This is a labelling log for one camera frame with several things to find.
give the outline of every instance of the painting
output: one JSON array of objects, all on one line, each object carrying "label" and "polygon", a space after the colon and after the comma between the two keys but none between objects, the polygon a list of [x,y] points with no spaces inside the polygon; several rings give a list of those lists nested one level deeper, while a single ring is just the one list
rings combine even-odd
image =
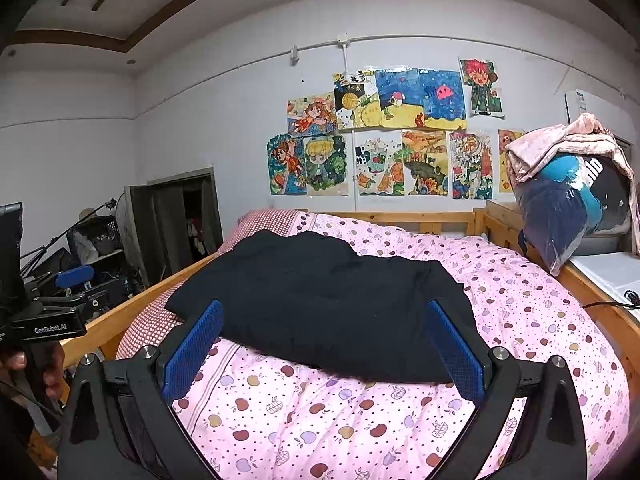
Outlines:
[{"label": "painting", "polygon": [[334,74],[335,115],[339,130],[382,126],[382,110],[373,70]]},{"label": "painting", "polygon": [[471,113],[504,117],[500,89],[494,87],[498,81],[495,65],[491,61],[461,59],[462,81],[471,86]]},{"label": "painting", "polygon": [[400,132],[356,134],[355,153],[360,195],[404,195]]},{"label": "painting", "polygon": [[307,137],[305,143],[306,194],[348,195],[347,155],[344,136]]},{"label": "painting", "polygon": [[291,137],[329,135],[337,130],[334,93],[287,102],[287,131]]},{"label": "painting", "polygon": [[498,143],[500,145],[500,193],[511,193],[511,183],[507,176],[507,152],[505,147],[510,142],[523,136],[523,132],[514,132],[513,130],[498,130]]},{"label": "painting", "polygon": [[418,127],[436,130],[466,130],[465,93],[460,72],[418,69],[422,85],[423,115]]},{"label": "painting", "polygon": [[452,132],[449,140],[453,198],[493,198],[494,170],[490,136]]},{"label": "painting", "polygon": [[267,142],[269,185],[272,195],[306,194],[305,151],[302,139],[288,134]]},{"label": "painting", "polygon": [[382,127],[417,128],[423,121],[424,91],[415,68],[376,70]]},{"label": "painting", "polygon": [[402,161],[413,181],[409,195],[449,194],[446,132],[403,130]]}]

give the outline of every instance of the wooden bed frame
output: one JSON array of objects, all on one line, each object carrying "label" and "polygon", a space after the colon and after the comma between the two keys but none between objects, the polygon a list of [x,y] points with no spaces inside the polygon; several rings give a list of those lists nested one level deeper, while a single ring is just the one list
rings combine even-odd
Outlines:
[{"label": "wooden bed frame", "polygon": [[[462,224],[466,235],[486,234],[488,239],[500,247],[521,253],[518,233],[522,218],[514,205],[488,202],[486,208],[472,212],[345,212],[330,213],[336,216],[356,218],[373,223],[418,225],[421,233],[440,234],[443,224]],[[126,301],[87,325],[83,337],[62,341],[65,349],[65,368],[75,365],[85,353],[100,348],[107,359],[113,359],[124,332],[136,316],[166,290],[179,283],[215,257],[215,254],[189,266],[141,294]],[[527,258],[544,267],[539,254],[531,248]],[[612,299],[593,285],[570,262],[561,270],[558,281],[564,285],[581,304]],[[634,403],[640,396],[640,325],[624,309],[615,306],[593,306],[587,313],[597,323],[614,347],[626,372],[630,400]]]}]

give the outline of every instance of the children's drawing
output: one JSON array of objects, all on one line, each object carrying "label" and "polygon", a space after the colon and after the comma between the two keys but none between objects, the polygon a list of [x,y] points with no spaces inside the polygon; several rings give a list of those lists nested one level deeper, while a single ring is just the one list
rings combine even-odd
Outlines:
[{"label": "children's drawing", "polygon": [[348,195],[346,142],[344,136],[304,139],[306,156],[306,193]]},{"label": "children's drawing", "polygon": [[500,193],[513,192],[511,183],[507,176],[507,152],[505,147],[518,137],[523,136],[523,132],[514,132],[512,130],[498,130],[498,143],[500,144]]},{"label": "children's drawing", "polygon": [[283,134],[267,142],[269,185],[272,195],[306,193],[305,152],[302,139]]},{"label": "children's drawing", "polygon": [[288,101],[287,124],[292,137],[333,133],[338,126],[334,94],[312,95]]},{"label": "children's drawing", "polygon": [[400,132],[356,134],[356,180],[361,195],[404,195]]},{"label": "children's drawing", "polygon": [[459,72],[418,69],[424,95],[424,115],[415,126],[466,130],[465,95]]},{"label": "children's drawing", "polygon": [[471,86],[471,113],[504,117],[500,89],[494,87],[498,74],[491,61],[461,59],[462,80]]},{"label": "children's drawing", "polygon": [[493,198],[494,170],[490,136],[452,132],[449,139],[453,198]]},{"label": "children's drawing", "polygon": [[449,194],[446,132],[402,131],[402,160],[414,181],[409,195]]},{"label": "children's drawing", "polygon": [[385,128],[417,128],[424,121],[424,90],[415,68],[376,70]]},{"label": "children's drawing", "polygon": [[382,110],[373,70],[334,74],[335,114],[339,130],[382,125]]}]

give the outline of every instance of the white wall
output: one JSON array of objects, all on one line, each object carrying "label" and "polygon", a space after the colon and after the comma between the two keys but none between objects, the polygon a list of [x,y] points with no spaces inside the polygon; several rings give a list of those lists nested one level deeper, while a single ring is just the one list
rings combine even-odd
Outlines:
[{"label": "white wall", "polygon": [[23,202],[23,253],[135,184],[133,113],[125,76],[0,77],[0,204]]},{"label": "white wall", "polygon": [[[591,9],[585,2],[585,12]],[[494,136],[496,185],[497,129],[565,122],[569,89],[585,89],[624,108],[640,132],[636,67],[583,30],[531,7],[507,0],[301,0],[195,41],[138,79],[139,181],[213,166],[225,233],[251,208],[353,209],[353,187],[349,198],[270,196],[265,149],[270,137],[286,131],[287,99],[332,88],[332,73],[344,69],[342,52],[315,45],[345,32],[358,38],[347,49],[352,70],[396,64],[457,70],[459,57],[496,64],[506,118],[474,117],[468,126]],[[380,35],[386,38],[371,38]],[[309,48],[292,66],[283,53],[294,44]],[[629,98],[598,78],[622,86]],[[481,205],[439,197],[358,200],[359,210]]]}]

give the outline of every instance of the mattress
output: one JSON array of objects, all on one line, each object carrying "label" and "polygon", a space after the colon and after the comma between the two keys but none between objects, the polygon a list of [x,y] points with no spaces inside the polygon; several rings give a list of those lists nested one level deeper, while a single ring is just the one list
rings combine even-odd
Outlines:
[{"label": "mattress", "polygon": [[[319,232],[347,241],[358,254],[440,261],[463,283],[489,346],[505,346],[523,360],[565,357],[582,409],[588,478],[595,478],[626,437],[628,386],[606,338],[565,288],[514,251],[481,237],[453,240],[325,214],[264,210],[241,218],[220,253],[264,228],[280,235]],[[164,309],[173,290],[138,316],[118,358],[158,344],[178,323]],[[479,478],[500,467],[523,406],[523,399],[514,401]],[[174,403],[179,420],[222,478],[279,480],[426,478],[473,409],[451,383],[364,383],[221,338],[187,396]]]}]

